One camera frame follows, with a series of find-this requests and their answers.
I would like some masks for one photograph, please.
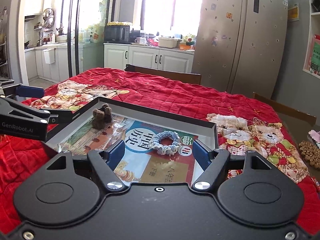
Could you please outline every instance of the chair backrest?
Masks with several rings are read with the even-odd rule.
[[[140,72],[142,74],[150,74],[160,77],[169,78],[171,80],[181,81],[182,83],[197,84],[200,85],[201,75],[193,73],[181,73],[167,70],[139,67],[135,65],[127,64],[124,71],[127,72]]]
[[[253,93],[253,98],[266,103],[278,113],[283,125],[287,128],[296,145],[301,141],[308,139],[308,132],[312,130],[313,126],[316,124],[317,118],[315,116],[282,105],[256,93]]]

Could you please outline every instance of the screw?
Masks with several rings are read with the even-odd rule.
[[[285,235],[286,240],[294,240],[296,238],[296,234],[294,232],[289,232]]]
[[[164,192],[164,188],[163,187],[156,187],[155,191],[156,192]]]
[[[35,238],[35,236],[30,232],[24,232],[23,233],[23,238],[25,240],[32,240],[33,238]]]
[[[113,181],[113,182],[109,182],[107,184],[107,187],[109,189],[115,190],[115,189],[121,189],[123,187],[122,183],[117,182],[117,181]]]
[[[206,182],[206,181],[200,181],[200,182],[195,183],[194,186],[196,189],[205,190],[210,187],[210,183]]]

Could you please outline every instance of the mug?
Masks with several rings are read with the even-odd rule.
[[[139,38],[136,38],[134,42],[139,44],[147,44],[147,39],[139,37]]]

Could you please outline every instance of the blue and white hair tie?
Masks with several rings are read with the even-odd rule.
[[[173,142],[171,145],[162,145],[160,141],[170,138]],[[149,142],[149,149],[154,149],[160,155],[174,155],[181,147],[180,137],[176,132],[164,131],[154,135]]]

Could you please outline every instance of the round green logo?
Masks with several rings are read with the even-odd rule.
[[[190,137],[190,136],[183,136],[181,137],[181,142],[184,144],[184,145],[191,145],[193,144],[193,139]]]

